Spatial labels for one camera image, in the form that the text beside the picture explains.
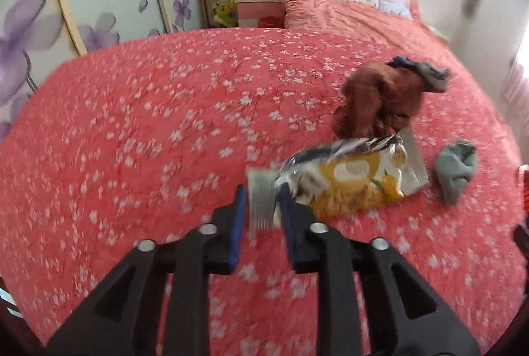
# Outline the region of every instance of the bedspread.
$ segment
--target bedspread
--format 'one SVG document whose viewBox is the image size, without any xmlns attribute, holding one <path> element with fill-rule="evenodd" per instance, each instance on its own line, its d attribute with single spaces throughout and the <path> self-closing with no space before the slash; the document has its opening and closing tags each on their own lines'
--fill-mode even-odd
<svg viewBox="0 0 529 356">
<path fill-rule="evenodd" d="M 333 224 L 357 240 L 388 239 L 486 349 L 515 315 L 525 278 L 510 237 L 523 218 L 517 148 L 457 60 L 419 49 L 408 56 L 454 75 L 447 93 L 425 94 L 413 122 L 427 168 L 460 137 L 476 143 L 478 172 L 455 206 L 443 205 L 432 176 L 398 205 Z M 326 33 L 215 29 L 63 64 L 0 148 L 0 274 L 28 323 L 46 342 L 135 242 L 182 237 L 231 202 L 246 167 L 276 168 L 332 140 L 345 77 L 402 51 Z M 314 354 L 316 277 L 290 271 L 281 232 L 247 235 L 235 275 L 212 277 L 210 296 L 213 354 Z"/>
</svg>

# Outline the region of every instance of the snack package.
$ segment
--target snack package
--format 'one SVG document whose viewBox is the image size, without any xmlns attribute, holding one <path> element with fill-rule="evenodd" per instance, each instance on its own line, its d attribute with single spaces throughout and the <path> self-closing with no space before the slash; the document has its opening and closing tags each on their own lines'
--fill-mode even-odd
<svg viewBox="0 0 529 356">
<path fill-rule="evenodd" d="M 428 183 L 409 128 L 387 138 L 341 140 L 301 151 L 279 172 L 297 202 L 319 219 L 351 215 L 404 199 Z"/>
</svg>

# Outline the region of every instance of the bed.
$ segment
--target bed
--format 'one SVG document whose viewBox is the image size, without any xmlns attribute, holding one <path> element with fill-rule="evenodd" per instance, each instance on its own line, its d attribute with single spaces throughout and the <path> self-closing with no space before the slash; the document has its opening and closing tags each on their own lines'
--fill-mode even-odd
<svg viewBox="0 0 529 356">
<path fill-rule="evenodd" d="M 286 0 L 287 12 L 306 5 L 310 19 L 317 6 L 306 3 Z M 137 241 L 178 239 L 231 202 L 248 166 L 277 168 L 334 139 L 344 78 L 397 54 L 454 75 L 413 122 L 429 172 L 461 137 L 477 144 L 478 173 L 455 206 L 441 202 L 431 174 L 402 203 L 333 225 L 356 240 L 386 238 L 483 350 L 499 338 L 525 281 L 511 241 L 524 212 L 510 129 L 420 21 L 374 9 L 354 20 L 347 32 L 313 23 L 152 37 L 48 78 L 0 148 L 0 274 L 43 342 Z M 211 281 L 212 353 L 314 354 L 316 277 L 290 271 L 280 231 L 242 244 L 236 274 Z"/>
</svg>

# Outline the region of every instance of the screw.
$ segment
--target screw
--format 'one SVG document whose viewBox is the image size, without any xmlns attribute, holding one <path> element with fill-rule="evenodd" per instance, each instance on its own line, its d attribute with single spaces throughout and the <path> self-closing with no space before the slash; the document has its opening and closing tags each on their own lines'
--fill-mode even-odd
<svg viewBox="0 0 529 356">
<path fill-rule="evenodd" d="M 315 234 L 324 234 L 325 232 L 329 231 L 329 227 L 325 223 L 315 221 L 313 224 L 310 225 L 310 230 Z"/>
<path fill-rule="evenodd" d="M 213 223 L 206 223 L 198 231 L 203 235 L 213 235 L 217 233 L 217 227 Z"/>
<path fill-rule="evenodd" d="M 389 248 L 389 243 L 383 238 L 375 238 L 371 241 L 371 245 L 377 250 L 387 250 Z"/>
<path fill-rule="evenodd" d="M 154 250 L 156 243 L 153 240 L 141 240 L 138 243 L 138 250 L 141 252 L 150 252 Z"/>
</svg>

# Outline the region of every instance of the nightstand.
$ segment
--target nightstand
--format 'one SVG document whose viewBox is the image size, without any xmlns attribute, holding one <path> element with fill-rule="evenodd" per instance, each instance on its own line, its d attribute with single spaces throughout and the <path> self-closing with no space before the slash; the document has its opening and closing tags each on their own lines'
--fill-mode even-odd
<svg viewBox="0 0 529 356">
<path fill-rule="evenodd" d="M 274 16 L 285 21 L 283 0 L 235 0 L 241 28 L 255 28 L 261 17 Z"/>
</svg>

